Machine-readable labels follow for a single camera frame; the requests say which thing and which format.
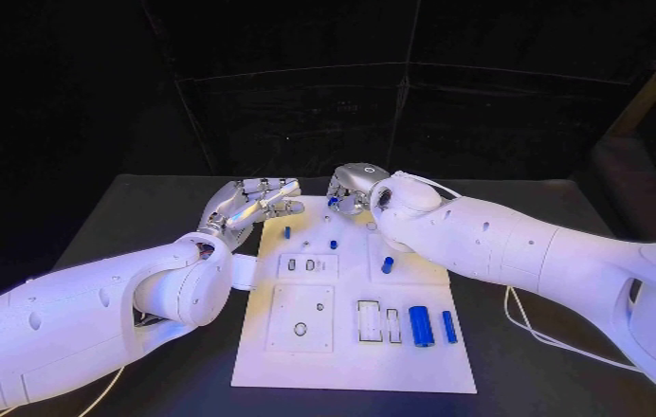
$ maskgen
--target white cable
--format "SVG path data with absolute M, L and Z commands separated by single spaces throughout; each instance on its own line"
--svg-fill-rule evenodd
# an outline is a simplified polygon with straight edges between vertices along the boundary
M 454 192 L 450 188 L 441 186 L 438 183 L 435 183 L 433 180 L 430 180 L 428 178 L 424 178 L 424 177 L 420 177 L 418 175 L 414 175 L 411 173 L 407 173 L 404 171 L 397 171 L 394 172 L 395 175 L 398 175 L 399 177 L 410 177 L 410 178 L 414 178 L 415 180 L 418 180 L 420 182 L 428 184 L 428 185 L 433 185 L 434 187 L 438 187 L 438 188 L 443 188 L 454 197 L 461 197 L 461 195 Z
M 113 382 L 110 383 L 110 385 L 107 386 L 107 389 L 105 391 L 100 394 L 100 396 L 95 398 L 95 401 L 92 402 L 92 405 L 85 409 L 85 411 L 79 414 L 78 417 L 84 417 L 89 411 L 92 410 L 92 408 L 95 407 L 95 405 L 100 403 L 100 400 L 104 398 L 104 396 L 107 395 L 107 392 L 110 391 L 110 389 L 113 388 L 114 384 L 117 383 L 117 380 L 118 380 L 118 377 L 120 377 L 120 374 L 123 373 L 123 369 L 125 367 L 120 367 L 120 370 L 117 372 L 117 375 L 114 376 L 114 379 L 113 379 Z
M 17 408 L 17 406 L 13 407 L 13 408 L 9 408 L 9 409 L 0 414 L 0 417 L 3 417 L 3 415 L 7 415 L 16 408 Z
M 521 322 L 518 322 L 512 317 L 509 313 L 509 293 L 512 293 L 512 296 L 515 298 L 516 306 L 519 308 L 519 312 L 522 314 L 523 321 L 526 325 L 523 325 Z M 608 365 L 613 365 L 614 367 L 624 368 L 626 370 L 630 370 L 632 372 L 643 372 L 637 367 L 633 365 L 626 365 L 623 363 L 616 362 L 614 360 L 610 360 L 608 358 L 600 357 L 598 355 L 594 355 L 588 353 L 587 351 L 581 351 L 580 349 L 574 348 L 568 344 L 562 343 L 558 339 L 552 338 L 551 336 L 542 334 L 538 332 L 538 330 L 533 329 L 531 326 L 529 318 L 526 316 L 526 312 L 523 311 L 523 306 L 522 302 L 519 300 L 519 296 L 516 295 L 515 288 L 512 286 L 506 287 L 506 297 L 503 299 L 503 309 L 506 311 L 506 318 L 509 321 L 521 327 L 523 330 L 528 330 L 531 332 L 531 335 L 533 335 L 533 338 L 544 344 L 548 344 L 549 346 L 555 346 L 557 348 L 567 349 L 568 351 L 572 351 L 574 353 L 578 353 L 594 360 L 598 360 L 600 362 L 607 363 Z

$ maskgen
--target white board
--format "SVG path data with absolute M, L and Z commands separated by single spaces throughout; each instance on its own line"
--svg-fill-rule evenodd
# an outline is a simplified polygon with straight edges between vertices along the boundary
M 446 270 L 428 263 L 437 267 L 433 272 L 414 253 L 386 249 L 368 212 L 346 217 L 329 210 L 324 197 L 298 199 L 304 213 L 273 219 L 264 226 L 261 269 L 257 289 L 249 293 L 232 386 L 476 393 Z M 290 239 L 284 238 L 286 227 L 291 228 Z M 332 240 L 336 249 L 330 249 Z M 294 276 L 283 271 L 281 278 L 278 269 L 290 259 L 286 256 L 281 260 L 283 254 L 336 255 L 337 261 L 330 261 L 329 273 L 303 271 Z M 389 255 L 395 255 L 392 272 L 379 276 Z M 296 262 L 297 271 L 300 266 L 306 267 L 304 262 Z M 280 288 L 284 299 L 275 297 Z M 381 304 L 381 343 L 358 341 L 359 300 Z M 430 312 L 434 346 L 428 348 L 417 348 L 412 342 L 408 308 L 417 305 L 427 306 Z M 389 309 L 398 310 L 401 344 L 389 342 Z M 444 310 L 451 311 L 457 344 L 447 341 Z M 294 333 L 300 322 L 304 335 Z

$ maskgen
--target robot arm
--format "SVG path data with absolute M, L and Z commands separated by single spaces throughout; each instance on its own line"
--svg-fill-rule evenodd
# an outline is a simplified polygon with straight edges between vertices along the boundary
M 209 324 L 252 223 L 303 211 L 296 179 L 231 182 L 170 245 L 87 263 L 0 296 L 0 409 L 78 389 Z M 136 321 L 133 308 L 157 322 Z
M 329 204 L 349 214 L 369 209 L 394 248 L 572 309 L 656 382 L 656 244 L 554 226 L 479 199 L 444 200 L 425 182 L 350 164 L 335 172 Z M 643 282 L 636 302 L 634 280 Z

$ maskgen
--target peg board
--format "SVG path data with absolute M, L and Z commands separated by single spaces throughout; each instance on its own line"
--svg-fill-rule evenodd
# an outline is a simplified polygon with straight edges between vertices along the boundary
M 304 213 L 264 225 L 232 386 L 476 393 L 446 269 L 386 246 L 369 212 L 348 217 L 329 210 L 326 197 L 298 200 Z M 297 258 L 298 271 L 306 258 L 332 260 L 329 255 L 337 256 L 336 274 L 286 273 L 290 259 Z M 391 274 L 381 276 L 385 256 L 395 262 Z M 384 330 L 386 310 L 398 310 L 401 344 L 389 342 L 388 333 L 382 343 L 358 341 L 359 300 L 381 303 Z M 412 342 L 408 308 L 415 305 L 428 307 L 428 348 Z M 451 311 L 457 344 L 447 342 L 444 310 Z

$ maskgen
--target robotic hand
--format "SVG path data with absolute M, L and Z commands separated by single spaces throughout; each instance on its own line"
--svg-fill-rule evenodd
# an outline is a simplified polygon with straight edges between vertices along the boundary
M 298 194 L 296 179 L 231 182 L 198 232 L 0 296 L 0 409 L 78 389 L 212 322 L 232 284 L 231 252 L 254 222 L 303 212 L 286 199 Z M 133 308 L 150 317 L 136 320 Z
M 415 251 L 463 276 L 519 287 L 578 312 L 656 382 L 656 244 L 554 226 L 448 189 L 456 198 L 446 200 L 431 186 L 444 189 L 415 175 L 389 176 L 378 166 L 353 163 L 335 171 L 327 203 L 349 215 L 369 209 L 398 250 Z M 634 281 L 643 284 L 632 301 Z

